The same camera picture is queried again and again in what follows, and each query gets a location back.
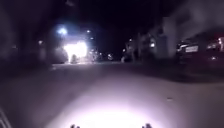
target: sidewalk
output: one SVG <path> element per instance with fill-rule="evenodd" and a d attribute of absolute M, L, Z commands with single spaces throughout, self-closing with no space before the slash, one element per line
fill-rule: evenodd
<path fill-rule="evenodd" d="M 224 82 L 224 70 L 193 71 L 189 67 L 179 66 L 171 62 L 143 64 L 147 75 L 181 83 L 218 83 Z"/>
<path fill-rule="evenodd" d="M 0 63 L 0 83 L 17 78 L 35 71 L 46 69 L 49 66 L 46 64 L 36 63 L 35 65 L 23 65 L 19 61 L 11 61 Z"/>

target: bright light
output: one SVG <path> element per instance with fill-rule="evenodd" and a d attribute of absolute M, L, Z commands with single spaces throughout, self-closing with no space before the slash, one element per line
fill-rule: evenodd
<path fill-rule="evenodd" d="M 66 51 L 66 53 L 68 55 L 68 63 L 71 63 L 72 56 L 75 55 L 76 45 L 75 44 L 67 44 L 63 47 L 63 49 Z"/>
<path fill-rule="evenodd" d="M 221 39 L 221 38 L 219 38 L 219 44 L 220 44 L 220 45 L 222 44 L 222 39 Z"/>
<path fill-rule="evenodd" d="M 96 108 L 73 115 L 60 128 L 71 127 L 72 124 L 81 128 L 141 128 L 147 118 L 127 108 Z"/>
<path fill-rule="evenodd" d="M 150 47 L 151 47 L 151 48 L 154 48 L 154 47 L 155 47 L 155 43 L 151 43 L 151 44 L 150 44 Z"/>
<path fill-rule="evenodd" d="M 212 60 L 216 60 L 217 58 L 216 58 L 215 56 L 213 56 L 211 59 L 212 59 Z"/>
<path fill-rule="evenodd" d="M 76 44 L 75 55 L 81 58 L 81 57 L 85 57 L 87 55 L 87 52 L 88 52 L 88 47 L 86 43 L 84 41 L 79 41 Z"/>
<path fill-rule="evenodd" d="M 58 34 L 60 34 L 60 35 L 67 35 L 68 34 L 68 31 L 67 31 L 67 29 L 66 28 L 60 28 L 59 30 L 58 30 Z"/>
<path fill-rule="evenodd" d="M 79 41 L 76 44 L 67 44 L 64 47 L 64 50 L 68 55 L 68 62 L 72 62 L 72 57 L 75 55 L 78 58 L 86 57 L 88 52 L 88 47 L 84 41 Z"/>
<path fill-rule="evenodd" d="M 42 40 L 40 40 L 40 41 L 38 41 L 38 43 L 39 43 L 39 45 L 41 45 L 41 44 L 43 43 L 43 41 L 42 41 Z"/>

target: night sky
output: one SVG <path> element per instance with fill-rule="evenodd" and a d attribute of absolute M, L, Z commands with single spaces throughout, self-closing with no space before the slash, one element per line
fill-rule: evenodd
<path fill-rule="evenodd" d="M 71 0 L 58 17 L 81 29 L 90 29 L 92 44 L 100 52 L 120 56 L 125 42 L 144 34 L 162 17 L 169 15 L 181 0 Z"/>

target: road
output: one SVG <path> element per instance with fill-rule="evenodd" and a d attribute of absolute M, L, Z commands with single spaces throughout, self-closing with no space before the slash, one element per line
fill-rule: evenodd
<path fill-rule="evenodd" d="M 140 64 L 54 65 L 1 84 L 0 104 L 13 128 L 224 127 L 223 83 L 157 72 Z"/>

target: asphalt road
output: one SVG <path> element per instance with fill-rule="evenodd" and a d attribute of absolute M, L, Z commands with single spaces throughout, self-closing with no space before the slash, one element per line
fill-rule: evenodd
<path fill-rule="evenodd" d="M 158 72 L 138 64 L 54 65 L 1 84 L 0 105 L 13 128 L 224 127 L 223 83 L 177 82 Z"/>

